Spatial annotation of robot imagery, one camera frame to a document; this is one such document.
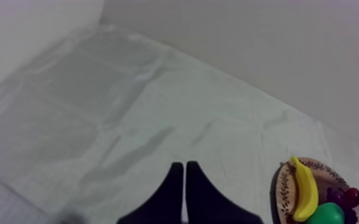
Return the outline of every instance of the decorative plate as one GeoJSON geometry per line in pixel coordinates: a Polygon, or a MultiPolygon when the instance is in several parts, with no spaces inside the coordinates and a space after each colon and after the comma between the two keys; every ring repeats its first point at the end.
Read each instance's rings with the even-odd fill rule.
{"type": "MultiPolygon", "coordinates": [[[[312,158],[299,157],[298,159],[312,170],[318,188],[319,204],[326,202],[328,187],[343,191],[349,188],[345,180],[329,166],[312,158]]],[[[278,213],[277,221],[281,224],[297,223],[292,219],[292,215],[298,202],[298,188],[296,185],[295,167],[289,161],[283,163],[278,171],[274,192],[278,213]]],[[[358,218],[357,224],[359,224],[359,206],[356,206],[354,210],[358,218]]]]}

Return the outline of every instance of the wrinkled plastic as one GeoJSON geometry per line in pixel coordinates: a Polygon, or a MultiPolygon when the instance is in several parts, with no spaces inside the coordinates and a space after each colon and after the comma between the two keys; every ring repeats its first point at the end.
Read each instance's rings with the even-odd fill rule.
{"type": "Polygon", "coordinates": [[[291,155],[331,165],[323,135],[247,83],[111,25],[70,35],[0,84],[0,182],[90,223],[133,211],[189,160],[270,223],[273,173],[291,155]]]}

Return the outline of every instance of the white sheet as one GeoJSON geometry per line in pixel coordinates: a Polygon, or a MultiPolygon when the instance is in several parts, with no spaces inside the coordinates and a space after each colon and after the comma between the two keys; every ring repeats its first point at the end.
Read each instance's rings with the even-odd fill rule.
{"type": "Polygon", "coordinates": [[[291,155],[323,161],[359,188],[349,139],[112,25],[69,36],[0,85],[0,181],[48,214],[113,223],[173,161],[197,160],[223,194],[271,223],[271,178],[291,155]]]}

